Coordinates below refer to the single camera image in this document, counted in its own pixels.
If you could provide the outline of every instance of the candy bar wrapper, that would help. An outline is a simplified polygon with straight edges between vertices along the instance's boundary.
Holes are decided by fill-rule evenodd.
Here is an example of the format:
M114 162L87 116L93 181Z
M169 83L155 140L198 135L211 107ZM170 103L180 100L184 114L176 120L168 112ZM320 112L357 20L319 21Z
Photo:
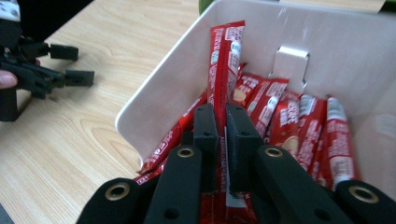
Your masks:
M327 101L326 133L324 146L334 181L332 188L335 188L341 181L358 178L358 171L347 116L343 106L334 97Z
M294 158L297 156L299 135L300 95L284 91L280 97L268 128L268 144L285 148Z
M236 21L212 27L210 44L209 76L207 85L207 100L213 105L216 125L219 134L219 152L217 165L217 184L219 192L214 194L212 217L202 214L203 220L214 220L214 223L223 223L230 217L241 217L226 206L227 200L227 160L225 128L226 103L233 99L233 92L238 79L238 67L242 36L245 29L244 21Z
M317 149L319 152L318 154L318 173L316 175L316 181L318 184L320 184L322 187L331 189L332 184L334 182L332 178L332 170L329 164L329 158L327 157L327 154L329 152L329 149L326 147L327 146L327 129L323 130L323 137L321 137L320 142L322 143L321 147Z
M243 74L236 82L236 88L233 93L233 103L240 105L245 108L245 106L250 101L253 92L256 90L264 78L250 73Z
M158 166L155 170L153 171L147 171L145 173L143 173L140 176L137 176L134 178L134 181L138 184L138 185L142 185L148 181L150 181L151 179L153 179L154 177L160 175L163 173L163 169L164 166L166 164L167 158L165 158Z
M307 172L309 175L312 176L312 178L318 182L318 176L319 176L319 171L321 167L321 163L322 163L322 158L323 158L323 141L324 141L324 137L325 137L326 133L324 131L322 131L320 133L320 137L318 140L318 147L316 149L314 149L315 153L314 153L314 157L311 161L311 164L309 164Z
M213 105L218 132L226 126L226 103L231 101L238 77L244 21L212 27L207 101Z
M318 148L322 126L327 113L326 100L303 95L299 113L299 150L297 161L307 171Z
M279 99L288 84L287 79L266 78L251 96L246 110L261 136L264 136Z
M169 154L170 150L180 144L183 132L191 128L193 124L194 110L196 107L206 103L207 93L204 91L201 96L190 106L175 126L169 131L154 152L144 160L139 174L155 169Z

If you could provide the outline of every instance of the wooden table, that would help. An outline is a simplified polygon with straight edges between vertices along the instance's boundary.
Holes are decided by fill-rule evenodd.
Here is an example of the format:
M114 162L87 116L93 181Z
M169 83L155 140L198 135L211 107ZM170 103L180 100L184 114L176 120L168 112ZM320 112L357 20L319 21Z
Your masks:
M42 65L94 70L95 81L30 100L16 122L0 123L0 204L14 222L74 223L103 183L136 176L139 157L114 120L197 18L196 0L95 0L48 39L79 47L79 60Z

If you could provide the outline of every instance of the white box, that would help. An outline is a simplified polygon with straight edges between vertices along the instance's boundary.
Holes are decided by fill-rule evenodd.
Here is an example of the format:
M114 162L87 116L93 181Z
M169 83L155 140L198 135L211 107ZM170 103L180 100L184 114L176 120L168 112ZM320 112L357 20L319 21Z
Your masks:
M362 179L396 199L396 17L260 1L216 1L121 110L118 132L145 159L205 89L210 28L246 21L241 62L271 73L280 47L309 53L305 92L344 104Z

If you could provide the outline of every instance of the hand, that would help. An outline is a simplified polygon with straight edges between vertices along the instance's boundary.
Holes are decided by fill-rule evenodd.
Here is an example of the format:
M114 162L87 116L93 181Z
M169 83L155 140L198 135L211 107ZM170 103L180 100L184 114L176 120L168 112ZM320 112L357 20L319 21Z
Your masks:
M17 85L17 83L18 80L14 74L8 71L0 70L0 90L14 87Z

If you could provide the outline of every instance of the red snack stick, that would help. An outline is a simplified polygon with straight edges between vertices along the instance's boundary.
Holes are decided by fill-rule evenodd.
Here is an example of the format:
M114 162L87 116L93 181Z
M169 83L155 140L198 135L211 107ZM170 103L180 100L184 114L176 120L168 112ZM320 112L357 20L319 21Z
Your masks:
M219 134L217 184L219 193L214 196L214 220L225 218L227 161L225 146L226 103L231 101L235 89L242 45L244 21L236 21L210 29L210 60L207 84L207 101L213 105Z
M236 88L233 93L233 103L245 108L253 92L256 90L256 87L262 82L262 77L250 73L243 74L236 82Z
M158 167L153 170L153 171L147 171L144 174L137 176L134 178L134 181L138 184L138 185L142 185L148 181L150 181L150 179L156 177L157 175L160 175L163 173L163 168L166 164L167 158L165 158L159 165Z
M299 152L297 161L308 170L315 151L322 126L326 118L326 100L318 99L311 95L303 95L300 101L299 115Z
M243 69L244 69L244 67L247 65L247 63L240 63L239 64L239 67L238 67L238 74L237 74L237 76L236 76L236 80L239 80L241 77L242 77L242 75L243 75L243 73L242 73L242 71L243 71Z
M170 150L180 144L181 135L186 132L193 123L194 110L196 107L206 103L207 93L204 91L201 96L190 106L175 126L169 131L154 152L145 159L139 174L152 170L160 164L169 154Z
M331 189L334 180L332 179L332 171L329 164L329 158L327 157L329 150L326 147L326 145L327 145L327 134L326 132L323 132L321 155L319 155L320 163L319 163L318 176L316 181L322 187Z
M299 95L284 91L269 126L268 144L285 148L294 158L298 151Z
M347 116L343 106L334 97L327 100L326 133L324 146L334 180L332 188L335 188L338 183L344 180L357 178L358 172Z
M251 96L246 109L261 136L264 136L277 103L288 83L289 81L283 78L266 78Z
M324 138L325 132L320 133L319 141L318 141L318 147L314 153L314 158L311 161L311 164L309 164L307 172L309 175L312 176L312 178L315 181L318 181L318 173L320 169L320 163L323 157L323 138Z

